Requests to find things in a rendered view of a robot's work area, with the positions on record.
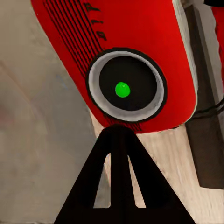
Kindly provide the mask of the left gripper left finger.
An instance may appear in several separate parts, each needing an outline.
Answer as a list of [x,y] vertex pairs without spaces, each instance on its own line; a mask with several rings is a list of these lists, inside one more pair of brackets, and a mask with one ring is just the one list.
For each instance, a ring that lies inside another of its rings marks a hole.
[[[111,206],[93,208],[111,153]],[[54,224],[124,224],[117,125],[101,131]]]

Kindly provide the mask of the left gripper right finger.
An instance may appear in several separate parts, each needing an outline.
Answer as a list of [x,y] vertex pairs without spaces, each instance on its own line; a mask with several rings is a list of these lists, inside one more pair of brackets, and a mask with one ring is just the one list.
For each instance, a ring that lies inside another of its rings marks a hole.
[[[136,133],[117,125],[124,224],[196,224]],[[146,208],[135,205],[130,157]]]

